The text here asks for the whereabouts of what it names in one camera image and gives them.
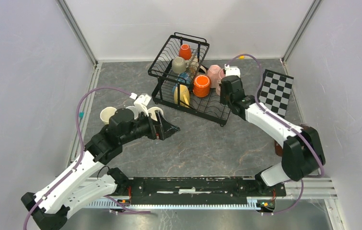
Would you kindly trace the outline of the light blue faceted mug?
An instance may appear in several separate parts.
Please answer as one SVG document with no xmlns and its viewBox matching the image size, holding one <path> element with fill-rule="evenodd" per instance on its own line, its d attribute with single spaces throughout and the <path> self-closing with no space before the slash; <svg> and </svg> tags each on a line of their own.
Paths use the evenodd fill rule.
<svg viewBox="0 0 362 230">
<path fill-rule="evenodd" d="M 150 117 L 152 120 L 154 121 L 158 121 L 157 115 L 156 115 L 156 111 L 160 112 L 161 115 L 163 115 L 163 109 L 158 107 L 158 106 L 154 106 L 148 109 L 148 113 L 151 114 Z"/>
</svg>

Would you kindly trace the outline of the pink faceted mug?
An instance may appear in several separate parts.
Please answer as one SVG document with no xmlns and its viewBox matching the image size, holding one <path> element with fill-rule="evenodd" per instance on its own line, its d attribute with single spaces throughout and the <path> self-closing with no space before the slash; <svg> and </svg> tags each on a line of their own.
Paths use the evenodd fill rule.
<svg viewBox="0 0 362 230">
<path fill-rule="evenodd" d="M 221 67 L 219 65 L 211 65 L 207 70 L 206 76 L 210 79 L 210 88 L 216 88 L 220 70 Z"/>
</svg>

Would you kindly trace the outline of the salmon floral mug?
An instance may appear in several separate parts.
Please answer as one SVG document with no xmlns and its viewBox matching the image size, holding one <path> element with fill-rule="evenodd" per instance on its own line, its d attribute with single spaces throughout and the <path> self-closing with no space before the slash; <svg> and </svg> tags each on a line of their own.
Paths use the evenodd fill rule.
<svg viewBox="0 0 362 230">
<path fill-rule="evenodd" d="M 139 117 L 139 112 L 135 106 L 128 106 L 126 107 L 126 109 L 129 109 L 133 113 L 134 119 L 137 119 Z"/>
</svg>

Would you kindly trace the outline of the yellow mug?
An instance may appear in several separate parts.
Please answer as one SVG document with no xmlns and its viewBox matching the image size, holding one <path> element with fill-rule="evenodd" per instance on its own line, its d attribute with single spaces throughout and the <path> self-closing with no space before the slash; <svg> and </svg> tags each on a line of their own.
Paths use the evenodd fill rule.
<svg viewBox="0 0 362 230">
<path fill-rule="evenodd" d="M 173 88 L 174 103 L 183 107 L 189 107 L 190 94 L 187 86 L 183 84 L 176 85 Z"/>
</svg>

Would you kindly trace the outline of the yellow-green faceted mug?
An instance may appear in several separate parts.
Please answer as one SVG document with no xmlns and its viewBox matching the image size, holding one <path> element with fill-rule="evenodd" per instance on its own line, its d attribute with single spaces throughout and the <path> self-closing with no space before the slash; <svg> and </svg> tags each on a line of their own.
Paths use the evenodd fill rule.
<svg viewBox="0 0 362 230">
<path fill-rule="evenodd" d="M 100 112 L 100 119 L 105 124 L 109 124 L 109 119 L 116 113 L 117 109 L 115 107 L 106 107 Z"/>
</svg>

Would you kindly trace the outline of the pink speckled mug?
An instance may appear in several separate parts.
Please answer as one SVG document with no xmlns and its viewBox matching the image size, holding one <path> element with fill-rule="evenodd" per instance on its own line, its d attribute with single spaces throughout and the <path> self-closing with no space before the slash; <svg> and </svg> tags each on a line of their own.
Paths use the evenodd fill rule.
<svg viewBox="0 0 362 230">
<path fill-rule="evenodd" d="M 224 69 L 221 69 L 218 74 L 217 74 L 217 77 L 216 77 L 216 88 L 215 88 L 215 91 L 216 91 L 216 94 L 218 96 L 220 96 L 221 94 L 221 82 L 222 82 L 222 79 L 225 77 L 225 70 Z"/>
</svg>

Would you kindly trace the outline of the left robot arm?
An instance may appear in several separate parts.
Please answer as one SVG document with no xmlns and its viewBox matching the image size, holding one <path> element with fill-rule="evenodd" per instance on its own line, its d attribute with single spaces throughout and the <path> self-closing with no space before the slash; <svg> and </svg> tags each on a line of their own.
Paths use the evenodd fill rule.
<svg viewBox="0 0 362 230">
<path fill-rule="evenodd" d="M 73 214 L 89 203 L 113 193 L 123 195 L 128 190 L 128 177 L 119 168 L 110 169 L 95 182 L 79 187 L 119 155 L 123 145 L 142 137 L 165 140 L 179 130 L 165 120 L 160 110 L 141 112 L 135 118 L 130 109 L 118 109 L 62 174 L 44 189 L 36 193 L 27 192 L 21 201 L 39 229 L 59 230 Z"/>
</svg>

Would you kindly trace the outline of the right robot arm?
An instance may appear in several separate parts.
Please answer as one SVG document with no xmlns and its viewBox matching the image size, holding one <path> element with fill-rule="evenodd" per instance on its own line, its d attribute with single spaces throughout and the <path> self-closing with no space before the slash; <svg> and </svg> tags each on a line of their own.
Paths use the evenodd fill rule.
<svg viewBox="0 0 362 230">
<path fill-rule="evenodd" d="M 299 181 L 316 170 L 324 174 L 326 162 L 318 132 L 312 127 L 294 125 L 246 95 L 240 77 L 224 77 L 220 82 L 220 102 L 234 115 L 259 127 L 282 146 L 281 162 L 256 175 L 255 191 L 268 195 L 274 185 L 288 180 Z"/>
</svg>

